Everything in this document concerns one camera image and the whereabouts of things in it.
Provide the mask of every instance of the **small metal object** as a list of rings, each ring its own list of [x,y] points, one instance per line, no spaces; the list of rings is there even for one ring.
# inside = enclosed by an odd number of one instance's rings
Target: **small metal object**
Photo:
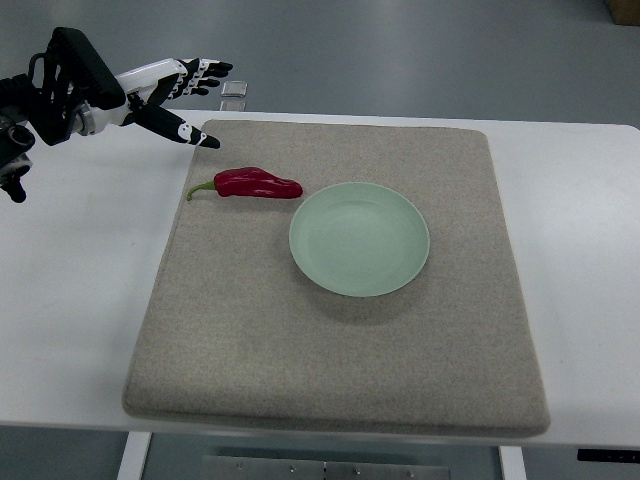
[[[221,97],[244,97],[247,94],[247,82],[231,81],[222,84]]]
[[[245,103],[239,100],[223,100],[220,103],[221,112],[244,112]]]

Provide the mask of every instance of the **gray cushion pad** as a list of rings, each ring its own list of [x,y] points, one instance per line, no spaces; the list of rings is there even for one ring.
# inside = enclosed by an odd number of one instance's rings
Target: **gray cushion pad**
[[[300,199],[181,202],[124,391],[131,415],[289,430],[527,436],[549,414],[486,137],[211,121],[185,185],[258,166]],[[409,198],[431,252],[407,286],[344,297],[288,245],[310,194],[367,181]]]

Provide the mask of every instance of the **ceramic plate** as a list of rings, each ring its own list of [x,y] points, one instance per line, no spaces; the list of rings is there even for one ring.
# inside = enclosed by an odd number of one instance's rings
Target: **ceramic plate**
[[[342,295],[393,292],[420,272],[429,230],[399,193],[371,183],[340,183],[310,196],[296,211],[289,245],[318,285]]]

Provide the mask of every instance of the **red bell pepper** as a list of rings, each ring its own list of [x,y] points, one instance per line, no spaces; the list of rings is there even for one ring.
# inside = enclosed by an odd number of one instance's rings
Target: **red bell pepper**
[[[258,167],[225,170],[213,177],[211,182],[193,187],[187,193],[191,201],[196,190],[216,190],[221,197],[238,195],[241,197],[298,198],[302,186],[293,180],[278,178]]]

